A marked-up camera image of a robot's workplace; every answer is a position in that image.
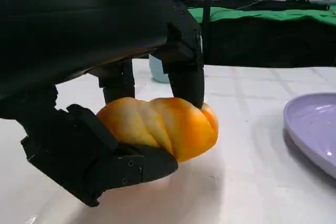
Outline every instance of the white tabletop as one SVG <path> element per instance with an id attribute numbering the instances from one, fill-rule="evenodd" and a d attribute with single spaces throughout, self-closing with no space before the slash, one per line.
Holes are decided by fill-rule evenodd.
<path id="1" fill-rule="evenodd" d="M 147 60 L 134 60 L 136 97 L 171 97 L 154 82 Z M 111 190 L 88 208 L 29 165 L 24 130 L 0 120 L 0 216 L 10 224 L 332 224 L 336 183 L 290 151 L 282 110 L 296 95 L 336 91 L 331 68 L 258 69 L 206 66 L 206 102 L 219 139 L 206 154 L 163 180 Z M 104 106 L 97 78 L 58 86 L 58 108 Z"/>

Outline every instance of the lavender plate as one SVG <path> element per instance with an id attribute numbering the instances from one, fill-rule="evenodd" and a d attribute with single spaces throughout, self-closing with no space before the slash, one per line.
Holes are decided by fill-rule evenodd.
<path id="1" fill-rule="evenodd" d="M 284 119 L 301 151 L 336 178 L 336 93 L 297 97 L 286 105 Z"/>

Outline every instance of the green fabric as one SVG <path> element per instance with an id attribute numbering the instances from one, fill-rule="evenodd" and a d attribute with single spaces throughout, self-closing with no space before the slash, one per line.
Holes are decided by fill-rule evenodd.
<path id="1" fill-rule="evenodd" d="M 194 16 L 197 22 L 201 23 L 203 18 L 203 9 L 189 9 L 189 12 Z M 331 6 L 330 10 L 234 10 L 221 7 L 211 8 L 211 21 L 220 19 L 235 19 L 243 17 L 264 18 L 278 21 L 297 20 L 303 18 L 311 18 L 319 22 L 336 26 L 336 6 Z"/>

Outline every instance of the blue cup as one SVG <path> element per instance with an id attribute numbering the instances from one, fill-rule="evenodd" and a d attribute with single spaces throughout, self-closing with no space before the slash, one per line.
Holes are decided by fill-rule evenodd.
<path id="1" fill-rule="evenodd" d="M 163 73 L 161 60 L 156 59 L 152 55 L 149 55 L 149 67 L 151 69 L 151 73 L 155 81 L 162 82 L 162 83 L 170 83 L 168 74 Z"/>

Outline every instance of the black pole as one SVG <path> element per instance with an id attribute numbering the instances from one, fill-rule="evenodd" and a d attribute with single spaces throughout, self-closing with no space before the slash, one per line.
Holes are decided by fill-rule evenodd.
<path id="1" fill-rule="evenodd" d="M 209 51 L 209 24 L 210 24 L 210 11 L 211 11 L 212 0 L 204 0 L 203 7 L 203 21 L 202 21 L 202 37 L 203 37 L 203 55 L 206 61 L 207 54 Z"/>

